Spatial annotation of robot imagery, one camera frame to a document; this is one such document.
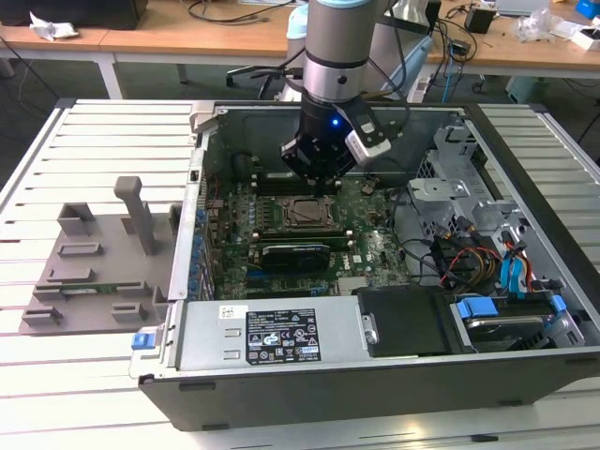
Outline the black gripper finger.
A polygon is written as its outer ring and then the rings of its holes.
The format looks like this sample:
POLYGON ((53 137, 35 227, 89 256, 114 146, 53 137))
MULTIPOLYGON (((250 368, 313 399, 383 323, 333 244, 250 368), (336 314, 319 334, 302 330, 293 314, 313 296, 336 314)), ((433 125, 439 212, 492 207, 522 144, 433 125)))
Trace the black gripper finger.
POLYGON ((341 179, 356 166, 353 157, 339 157, 329 160, 324 165, 323 195, 336 194, 341 189, 341 179))
POLYGON ((311 188, 315 196, 323 195, 323 180, 316 160, 310 159, 302 150, 297 139, 291 139, 280 147, 283 162, 311 188))

